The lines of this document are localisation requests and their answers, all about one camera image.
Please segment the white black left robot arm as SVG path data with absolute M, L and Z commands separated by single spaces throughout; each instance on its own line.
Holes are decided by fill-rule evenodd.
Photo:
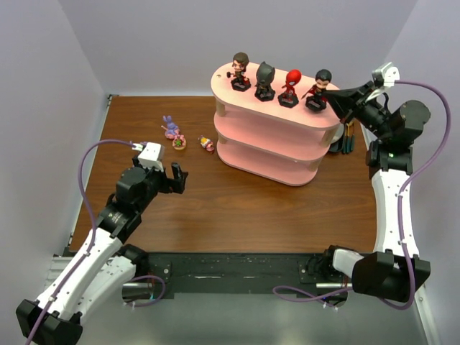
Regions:
M 125 243 L 158 193 L 183 193 L 188 174 L 176 162 L 169 178 L 160 162 L 134 160 L 116 183 L 88 237 L 65 269 L 35 300 L 16 309 L 28 344 L 76 344 L 83 325 L 107 297 L 134 279 L 147 256 Z

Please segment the red spider hero figurine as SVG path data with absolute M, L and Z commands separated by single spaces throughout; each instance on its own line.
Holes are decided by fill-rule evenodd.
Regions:
M 298 104 L 298 97 L 295 92 L 295 86 L 300 82 L 302 74 L 299 70 L 290 70 L 285 77 L 284 91 L 277 97 L 279 105 L 289 109 Z

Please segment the black-haired figurine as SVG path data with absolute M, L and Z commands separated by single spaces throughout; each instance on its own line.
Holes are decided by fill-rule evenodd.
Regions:
M 327 99 L 323 93 L 326 91 L 331 79 L 331 71 L 327 69 L 321 69 L 316 73 L 315 83 L 301 97 L 305 99 L 305 106 L 307 109 L 319 112 L 326 108 Z

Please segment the black bat-masked figurine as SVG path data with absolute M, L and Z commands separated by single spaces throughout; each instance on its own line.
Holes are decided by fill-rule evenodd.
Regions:
M 272 82 L 275 78 L 275 68 L 262 62 L 256 72 L 256 91 L 254 96 L 260 101 L 271 101 L 275 97 Z

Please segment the pink donut toy green star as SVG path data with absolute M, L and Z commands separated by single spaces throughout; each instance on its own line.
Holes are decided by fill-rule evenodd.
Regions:
M 182 134 L 175 135 L 172 140 L 172 147 L 177 151 L 184 150 L 187 147 L 185 136 Z

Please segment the pink yellow character toy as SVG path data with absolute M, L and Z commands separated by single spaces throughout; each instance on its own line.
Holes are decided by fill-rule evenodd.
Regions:
M 213 154 L 214 151 L 215 151 L 215 146 L 214 146 L 214 143 L 211 139 L 201 135 L 199 136 L 198 138 L 198 141 L 200 143 L 200 145 L 202 146 L 202 148 L 204 148 L 205 151 Z

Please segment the brown-haired hero figurine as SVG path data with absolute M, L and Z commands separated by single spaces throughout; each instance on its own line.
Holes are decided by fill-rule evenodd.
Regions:
M 231 87 L 235 91 L 245 92 L 251 87 L 250 80 L 245 76 L 248 64 L 249 56 L 245 52 L 238 52 L 233 56 L 231 66 L 234 71 L 228 71 L 226 77 L 231 79 Z

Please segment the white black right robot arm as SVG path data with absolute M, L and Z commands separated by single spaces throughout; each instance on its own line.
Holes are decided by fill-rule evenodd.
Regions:
M 351 279 L 356 293 L 379 298 L 396 309 L 412 304 L 416 290 L 431 273 L 420 258 L 412 230 L 410 184 L 413 143 L 431 117 L 426 105 L 409 100 L 390 111 L 377 101 L 381 91 L 372 83 L 352 89 L 325 91 L 340 119 L 356 119 L 376 137 L 367 149 L 366 164 L 377 207 L 377 235 L 372 253 L 331 246 L 329 265 Z

